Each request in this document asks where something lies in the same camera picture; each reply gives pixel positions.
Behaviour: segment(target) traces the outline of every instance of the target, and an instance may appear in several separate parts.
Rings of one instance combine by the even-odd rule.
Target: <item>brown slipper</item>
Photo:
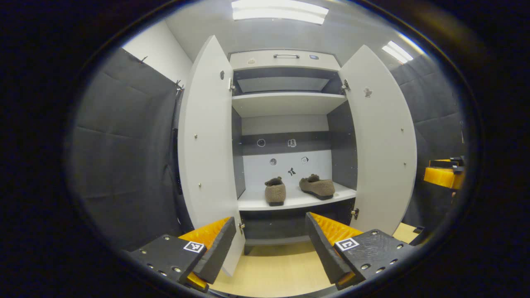
[[[333,181],[331,179],[320,180],[320,177],[315,174],[311,174],[308,178],[302,178],[299,185],[303,192],[320,200],[331,199],[333,194],[335,194]]]
[[[281,206],[284,204],[286,192],[285,184],[282,182],[281,177],[272,178],[265,182],[265,199],[269,206]]]

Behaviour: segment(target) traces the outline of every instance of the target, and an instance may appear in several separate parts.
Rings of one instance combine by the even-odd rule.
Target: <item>ceiling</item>
[[[381,17],[353,3],[304,0],[329,9],[322,25],[283,19],[234,21],[232,0],[203,0],[189,4],[166,19],[167,26],[194,61],[203,43],[215,35],[226,54],[238,51],[290,48],[335,54],[343,65],[367,45],[388,69],[400,65],[381,48],[390,40],[412,57],[419,54]]]

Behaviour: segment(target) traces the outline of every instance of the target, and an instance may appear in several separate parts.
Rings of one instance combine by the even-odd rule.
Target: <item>open cabinet door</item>
[[[339,70],[348,81],[357,140],[357,197],[350,226],[392,235],[407,211],[416,177],[416,134],[397,82],[367,46]]]
[[[178,158],[186,208],[195,229],[228,216],[241,223],[232,158],[233,70],[215,36],[195,59],[184,86],[179,117]],[[236,235],[223,263],[232,276],[243,246]]]

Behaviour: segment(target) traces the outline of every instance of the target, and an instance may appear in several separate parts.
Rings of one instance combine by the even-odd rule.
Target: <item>door hinge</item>
[[[245,228],[244,223],[239,223],[239,231],[241,232],[241,235],[243,235],[243,229]]]
[[[350,84],[348,84],[348,81],[346,79],[344,79],[344,85],[342,85],[340,89],[343,95],[346,95],[346,90],[350,90]]]
[[[233,81],[232,81],[232,78],[230,78],[230,85],[228,87],[228,89],[230,90],[230,92],[232,93],[232,95],[234,95],[234,90],[235,90],[235,86],[233,85]]]
[[[355,208],[351,213],[354,215],[354,219],[357,220],[357,216],[359,216],[359,208]]]

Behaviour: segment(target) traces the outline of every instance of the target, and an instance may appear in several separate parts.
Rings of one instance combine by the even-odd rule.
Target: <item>shelf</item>
[[[242,118],[279,115],[327,115],[346,101],[344,95],[313,92],[274,92],[232,97]]]
[[[264,186],[249,186],[243,192],[237,204],[239,211],[271,211],[282,209],[302,208],[316,205],[324,205],[337,201],[355,198],[355,190],[333,183],[335,186],[335,196],[327,200],[319,200],[312,195],[302,192],[298,185],[285,185],[287,197],[282,206],[269,206],[265,200]]]
[[[290,238],[277,238],[277,239],[246,239],[245,245],[247,246],[274,246],[274,245],[285,245],[294,244],[309,241],[309,236],[297,236]]]

